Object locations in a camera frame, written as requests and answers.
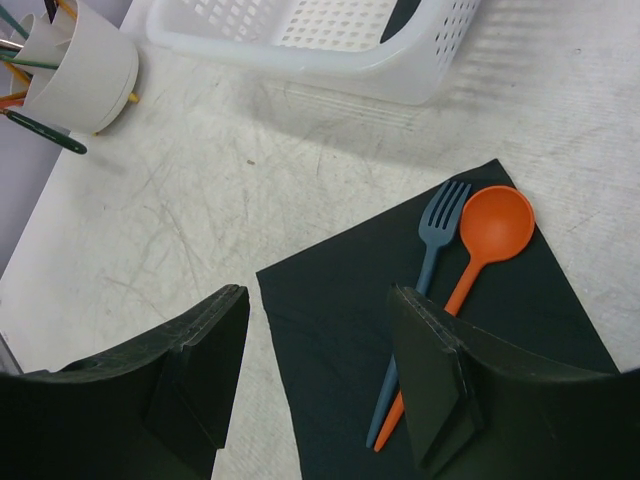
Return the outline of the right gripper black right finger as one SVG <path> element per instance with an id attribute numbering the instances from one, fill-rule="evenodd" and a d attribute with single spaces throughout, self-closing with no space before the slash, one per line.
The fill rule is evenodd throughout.
<path id="1" fill-rule="evenodd" d="M 388 294 L 410 444 L 427 479 L 635 479 L 639 374 L 581 369 Z"/>

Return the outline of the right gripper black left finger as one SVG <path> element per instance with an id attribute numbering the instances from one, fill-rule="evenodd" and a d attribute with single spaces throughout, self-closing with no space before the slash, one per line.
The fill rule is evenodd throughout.
<path id="1" fill-rule="evenodd" d="M 63 369 L 1 378 L 5 479 L 207 479 L 225 445 L 249 320 L 227 285 Z"/>

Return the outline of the orange plastic spoon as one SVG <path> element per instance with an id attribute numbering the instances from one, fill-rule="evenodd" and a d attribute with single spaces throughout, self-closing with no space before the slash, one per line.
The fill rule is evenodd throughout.
<path id="1" fill-rule="evenodd" d="M 481 270 L 488 264 L 506 261 L 521 253 L 529 244 L 534 228 L 534 210 L 529 200 L 515 188 L 494 185 L 470 193 L 456 232 L 470 260 L 445 311 L 456 315 Z"/>

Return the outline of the blue plastic fork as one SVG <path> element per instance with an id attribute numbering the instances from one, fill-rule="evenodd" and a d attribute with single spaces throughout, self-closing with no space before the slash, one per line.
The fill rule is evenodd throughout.
<path id="1" fill-rule="evenodd" d="M 418 227 L 426 251 L 415 290 L 425 295 L 430 287 L 439 252 L 449 245 L 458 228 L 471 185 L 448 180 L 426 206 Z M 366 447 L 379 452 L 397 426 L 403 411 L 400 400 L 393 399 L 398 387 L 398 371 L 392 355 L 378 396 L 366 439 Z"/>

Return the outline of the white perforated plastic basket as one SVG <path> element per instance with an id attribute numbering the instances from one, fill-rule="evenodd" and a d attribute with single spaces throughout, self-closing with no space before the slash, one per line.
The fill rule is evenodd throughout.
<path id="1" fill-rule="evenodd" d="M 380 39 L 396 1 L 155 1 L 149 40 L 176 53 L 291 82 L 404 105 L 425 103 L 446 74 L 477 1 L 421 1 Z"/>

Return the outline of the white utensil holder cup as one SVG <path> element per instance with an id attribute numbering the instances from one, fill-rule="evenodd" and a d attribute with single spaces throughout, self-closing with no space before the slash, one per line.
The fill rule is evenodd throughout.
<path id="1" fill-rule="evenodd" d="M 138 76 L 134 43 L 83 1 L 67 1 L 55 18 L 25 15 L 10 40 L 31 79 L 10 77 L 9 91 L 25 92 L 25 111 L 47 123 L 87 135 L 110 125 L 130 101 Z"/>

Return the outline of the green handled utensil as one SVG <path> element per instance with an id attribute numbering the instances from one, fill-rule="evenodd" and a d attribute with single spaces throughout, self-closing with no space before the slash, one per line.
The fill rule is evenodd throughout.
<path id="1" fill-rule="evenodd" d="M 71 138 L 67 134 L 46 126 L 34 119 L 31 119 L 26 115 L 6 108 L 3 108 L 1 110 L 1 114 L 17 125 L 26 128 L 27 130 L 47 139 L 52 143 L 59 145 L 63 149 L 69 150 L 78 155 L 85 155 L 87 153 L 87 147 L 84 144 Z"/>

